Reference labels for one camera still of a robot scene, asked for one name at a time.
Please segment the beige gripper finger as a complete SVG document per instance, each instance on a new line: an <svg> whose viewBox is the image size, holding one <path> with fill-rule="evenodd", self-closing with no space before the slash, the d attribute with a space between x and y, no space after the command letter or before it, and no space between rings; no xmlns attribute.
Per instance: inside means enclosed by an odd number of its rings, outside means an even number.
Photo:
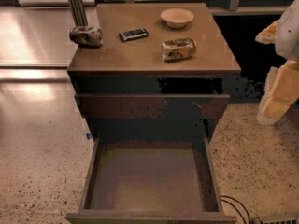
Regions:
<svg viewBox="0 0 299 224"><path fill-rule="evenodd" d="M257 121L272 125L279 121L299 98L299 62L288 60L280 68L271 67L259 103Z"/></svg>
<svg viewBox="0 0 299 224"><path fill-rule="evenodd" d="M255 41L262 44L274 44L276 41L278 21L273 21L255 37Z"/></svg>

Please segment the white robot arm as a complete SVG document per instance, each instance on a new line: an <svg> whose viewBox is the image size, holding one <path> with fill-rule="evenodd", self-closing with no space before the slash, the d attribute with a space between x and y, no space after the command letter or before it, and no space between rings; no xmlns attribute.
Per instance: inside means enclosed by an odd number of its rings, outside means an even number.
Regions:
<svg viewBox="0 0 299 224"><path fill-rule="evenodd" d="M280 68L270 68L259 104L258 122L272 125L299 98L299 0L294 0L277 21L256 35L255 40L274 44L276 54L286 59Z"/></svg>

